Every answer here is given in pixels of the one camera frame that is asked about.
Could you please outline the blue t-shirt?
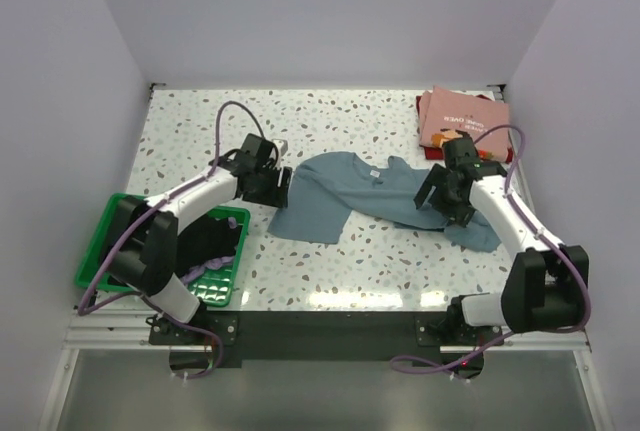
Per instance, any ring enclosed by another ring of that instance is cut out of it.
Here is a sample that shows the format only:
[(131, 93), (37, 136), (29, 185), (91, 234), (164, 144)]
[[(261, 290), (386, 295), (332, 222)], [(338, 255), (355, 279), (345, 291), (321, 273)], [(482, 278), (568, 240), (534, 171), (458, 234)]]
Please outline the blue t-shirt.
[(312, 157), (294, 171), (288, 204), (276, 211), (268, 232), (281, 239), (336, 244), (356, 211), (399, 228), (441, 232), (473, 251), (495, 251), (501, 241), (480, 213), (461, 227), (429, 204), (415, 206), (414, 196), (428, 173), (396, 156), (388, 158), (385, 168), (371, 166), (352, 152)]

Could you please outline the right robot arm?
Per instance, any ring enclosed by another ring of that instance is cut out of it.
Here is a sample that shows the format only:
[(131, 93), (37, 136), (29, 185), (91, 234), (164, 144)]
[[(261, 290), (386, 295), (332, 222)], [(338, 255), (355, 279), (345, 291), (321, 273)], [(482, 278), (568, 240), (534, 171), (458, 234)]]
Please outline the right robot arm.
[(469, 343), (481, 327), (514, 333), (571, 332), (591, 313), (589, 257), (583, 247), (564, 244), (549, 232), (513, 190), (508, 171), (484, 160), (469, 137), (443, 147), (417, 192), (416, 206), (429, 204), (458, 226), (481, 214), (512, 260), (503, 290), (452, 299), (445, 320), (448, 337)]

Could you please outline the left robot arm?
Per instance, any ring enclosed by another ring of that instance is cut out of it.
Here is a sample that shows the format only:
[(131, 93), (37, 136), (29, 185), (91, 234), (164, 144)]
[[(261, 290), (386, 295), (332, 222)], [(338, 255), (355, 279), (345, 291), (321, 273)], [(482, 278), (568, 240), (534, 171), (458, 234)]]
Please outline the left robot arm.
[(185, 343), (207, 331), (201, 300), (177, 276), (179, 237), (212, 209), (234, 199), (284, 208), (292, 169), (281, 164), (288, 143), (249, 134), (242, 146), (164, 193), (127, 195), (116, 205), (101, 250), (101, 269), (173, 318)]

